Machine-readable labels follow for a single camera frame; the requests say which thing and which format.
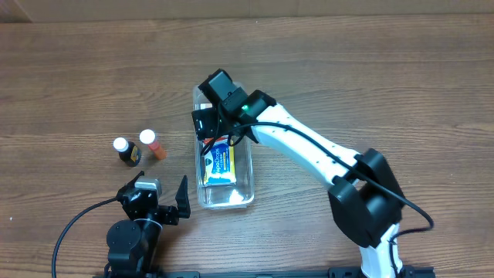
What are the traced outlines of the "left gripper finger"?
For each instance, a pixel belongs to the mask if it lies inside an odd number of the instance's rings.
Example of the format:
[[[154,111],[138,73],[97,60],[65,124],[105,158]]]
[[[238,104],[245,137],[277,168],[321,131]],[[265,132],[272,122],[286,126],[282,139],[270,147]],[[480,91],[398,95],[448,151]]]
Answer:
[[[135,188],[135,183],[139,177],[144,176],[144,171],[140,171],[133,179],[131,179],[124,187],[125,189]]]
[[[181,219],[189,219],[191,215],[191,207],[188,197],[188,177],[183,176],[181,184],[175,196],[177,202],[178,217]]]

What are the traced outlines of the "red white medicine box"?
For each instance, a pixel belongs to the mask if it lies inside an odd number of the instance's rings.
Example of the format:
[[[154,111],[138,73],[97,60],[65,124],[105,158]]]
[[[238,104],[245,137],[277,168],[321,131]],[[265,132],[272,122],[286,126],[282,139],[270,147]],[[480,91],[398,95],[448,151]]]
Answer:
[[[207,138],[207,139],[203,140],[202,143],[203,143],[204,146],[206,146],[211,141],[213,141],[213,138]],[[227,144],[227,143],[228,143],[228,137],[227,136],[222,136],[222,137],[216,139],[212,144],[213,145],[216,145],[216,144]]]

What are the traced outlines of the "blue yellow lozenge box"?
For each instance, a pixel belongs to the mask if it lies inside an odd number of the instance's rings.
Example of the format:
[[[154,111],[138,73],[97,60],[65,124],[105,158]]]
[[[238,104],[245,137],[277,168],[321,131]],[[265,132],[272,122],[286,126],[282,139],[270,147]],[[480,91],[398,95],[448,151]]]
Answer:
[[[205,186],[232,185],[236,183],[234,149],[228,144],[213,145],[204,156]]]

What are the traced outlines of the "white blue plaster box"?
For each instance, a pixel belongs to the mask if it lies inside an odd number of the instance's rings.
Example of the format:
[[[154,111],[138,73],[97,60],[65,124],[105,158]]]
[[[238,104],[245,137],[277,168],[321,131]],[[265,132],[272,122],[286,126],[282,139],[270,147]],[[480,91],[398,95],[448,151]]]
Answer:
[[[205,109],[208,109],[208,108],[212,108],[212,104],[211,103],[201,103],[199,105],[199,109],[200,110],[205,110]]]

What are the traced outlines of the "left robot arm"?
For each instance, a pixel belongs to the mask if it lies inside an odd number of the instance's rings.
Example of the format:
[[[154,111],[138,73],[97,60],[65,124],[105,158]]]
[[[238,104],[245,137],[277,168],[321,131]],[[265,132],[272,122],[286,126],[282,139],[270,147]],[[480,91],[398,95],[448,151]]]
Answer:
[[[161,182],[140,172],[117,192],[128,219],[121,220],[107,232],[108,265],[105,277],[164,277],[154,265],[154,255],[163,228],[188,219],[191,207],[188,177],[178,187],[176,205],[161,205]]]

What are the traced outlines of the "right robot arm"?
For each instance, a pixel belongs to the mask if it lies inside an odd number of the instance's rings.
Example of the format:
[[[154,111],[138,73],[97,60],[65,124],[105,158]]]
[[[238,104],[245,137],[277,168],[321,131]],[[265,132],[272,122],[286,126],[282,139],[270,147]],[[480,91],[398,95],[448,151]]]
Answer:
[[[254,197],[250,145],[273,148],[327,190],[333,220],[361,254],[359,266],[332,267],[327,277],[412,277],[398,255],[404,194],[384,156],[327,140],[261,90],[246,93],[219,69],[193,89],[198,199],[234,208]]]

